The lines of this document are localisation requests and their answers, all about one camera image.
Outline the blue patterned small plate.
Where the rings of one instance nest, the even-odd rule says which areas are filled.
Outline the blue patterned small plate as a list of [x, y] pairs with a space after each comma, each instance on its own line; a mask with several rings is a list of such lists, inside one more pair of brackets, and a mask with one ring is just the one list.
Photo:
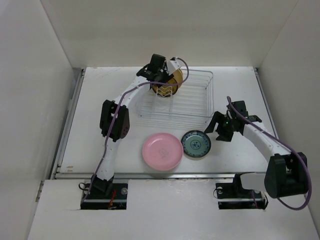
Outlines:
[[191, 158], [203, 158], [211, 150], [211, 140], [200, 130], [186, 132], [181, 138], [184, 153]]

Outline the pink plastic plate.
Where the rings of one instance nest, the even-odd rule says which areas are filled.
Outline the pink plastic plate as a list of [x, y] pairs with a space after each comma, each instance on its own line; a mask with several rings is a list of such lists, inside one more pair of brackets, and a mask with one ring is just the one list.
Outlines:
[[180, 140], [170, 133], [156, 133], [142, 146], [144, 162], [154, 170], [170, 171], [182, 161], [184, 150]]

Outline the yellow plate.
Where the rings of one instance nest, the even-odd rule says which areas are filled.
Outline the yellow plate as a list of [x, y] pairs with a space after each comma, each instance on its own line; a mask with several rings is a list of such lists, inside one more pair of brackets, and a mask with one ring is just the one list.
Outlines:
[[173, 95], [177, 93], [177, 91], [182, 85], [183, 80], [184, 80], [183, 72], [180, 69], [176, 70], [173, 73], [173, 78], [172, 78], [172, 84], [174, 84], [174, 86], [172, 87]]

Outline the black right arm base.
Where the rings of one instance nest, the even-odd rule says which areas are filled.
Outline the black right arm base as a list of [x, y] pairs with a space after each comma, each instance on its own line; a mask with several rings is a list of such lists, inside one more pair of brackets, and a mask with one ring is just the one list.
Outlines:
[[217, 182], [213, 196], [220, 210], [265, 210], [269, 204], [261, 191], [243, 189], [233, 182]]

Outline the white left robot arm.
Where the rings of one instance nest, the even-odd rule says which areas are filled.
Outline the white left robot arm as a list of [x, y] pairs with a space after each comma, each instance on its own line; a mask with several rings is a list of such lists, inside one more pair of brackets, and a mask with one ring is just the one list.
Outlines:
[[114, 163], [121, 140], [130, 129], [129, 109], [136, 101], [154, 85], [161, 85], [173, 77], [168, 70], [164, 56], [153, 54], [150, 62], [142, 67], [129, 87], [113, 100], [105, 100], [102, 104], [99, 127], [105, 138], [101, 160], [90, 180], [89, 190], [100, 198], [107, 198], [112, 192]]

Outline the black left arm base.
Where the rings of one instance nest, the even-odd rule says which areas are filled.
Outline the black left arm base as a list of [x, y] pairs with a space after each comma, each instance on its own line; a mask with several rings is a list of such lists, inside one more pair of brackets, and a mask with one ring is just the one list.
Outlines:
[[90, 183], [81, 182], [78, 188], [82, 190], [80, 203], [81, 210], [126, 210], [128, 197], [128, 183], [113, 183], [111, 190], [105, 195], [104, 193], [91, 189], [88, 197], [85, 198], [89, 190]]

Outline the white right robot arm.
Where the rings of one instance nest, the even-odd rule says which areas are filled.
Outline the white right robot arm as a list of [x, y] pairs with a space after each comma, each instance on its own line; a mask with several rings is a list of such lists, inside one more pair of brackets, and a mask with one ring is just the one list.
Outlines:
[[250, 190], [266, 192], [273, 199], [304, 195], [310, 189], [307, 159], [281, 143], [265, 128], [257, 115], [250, 115], [245, 102], [234, 101], [227, 105], [226, 113], [216, 111], [204, 131], [217, 132], [216, 140], [231, 142], [234, 133], [249, 140], [267, 162], [264, 173], [246, 172], [236, 174], [232, 193], [243, 197]]

